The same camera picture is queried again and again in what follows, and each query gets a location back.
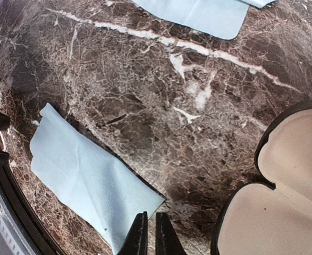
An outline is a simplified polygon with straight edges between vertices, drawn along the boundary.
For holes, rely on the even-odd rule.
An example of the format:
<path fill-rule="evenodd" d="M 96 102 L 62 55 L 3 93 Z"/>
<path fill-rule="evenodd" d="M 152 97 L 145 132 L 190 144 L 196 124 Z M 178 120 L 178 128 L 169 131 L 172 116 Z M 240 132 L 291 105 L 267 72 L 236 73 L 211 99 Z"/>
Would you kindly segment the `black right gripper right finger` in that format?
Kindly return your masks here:
<path fill-rule="evenodd" d="M 156 213 L 156 255 L 187 255 L 165 212 Z"/>

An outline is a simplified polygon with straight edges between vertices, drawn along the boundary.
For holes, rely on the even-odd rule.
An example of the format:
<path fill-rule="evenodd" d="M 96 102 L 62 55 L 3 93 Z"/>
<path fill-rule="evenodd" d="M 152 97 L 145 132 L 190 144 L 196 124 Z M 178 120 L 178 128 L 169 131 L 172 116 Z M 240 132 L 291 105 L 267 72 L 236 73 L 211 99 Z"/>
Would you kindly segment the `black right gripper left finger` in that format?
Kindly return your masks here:
<path fill-rule="evenodd" d="M 123 245 L 123 254 L 147 254 L 148 215 L 147 212 L 136 215 Z"/>

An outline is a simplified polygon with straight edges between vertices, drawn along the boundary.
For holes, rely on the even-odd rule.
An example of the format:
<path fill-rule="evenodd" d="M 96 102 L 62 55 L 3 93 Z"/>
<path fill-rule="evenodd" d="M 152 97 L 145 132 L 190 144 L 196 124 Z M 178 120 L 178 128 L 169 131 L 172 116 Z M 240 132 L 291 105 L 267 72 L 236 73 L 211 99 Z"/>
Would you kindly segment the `light blue cleaning cloth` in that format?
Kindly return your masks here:
<path fill-rule="evenodd" d="M 152 215 L 164 198 L 79 133 L 52 105 L 47 104 L 40 115 L 30 141 L 32 172 L 117 254 L 136 215 Z"/>
<path fill-rule="evenodd" d="M 223 39 L 234 39 L 249 7 L 262 9 L 272 0 L 133 0 L 152 15 Z"/>

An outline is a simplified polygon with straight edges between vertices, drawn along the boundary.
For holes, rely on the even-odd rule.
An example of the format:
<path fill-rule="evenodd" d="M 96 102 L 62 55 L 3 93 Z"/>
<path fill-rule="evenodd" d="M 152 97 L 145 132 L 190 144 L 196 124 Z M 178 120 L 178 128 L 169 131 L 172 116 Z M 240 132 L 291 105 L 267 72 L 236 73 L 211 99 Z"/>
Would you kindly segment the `black hard glasses case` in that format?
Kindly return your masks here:
<path fill-rule="evenodd" d="M 272 121 L 254 161 L 263 181 L 230 196 L 211 254 L 312 254 L 312 100 Z"/>

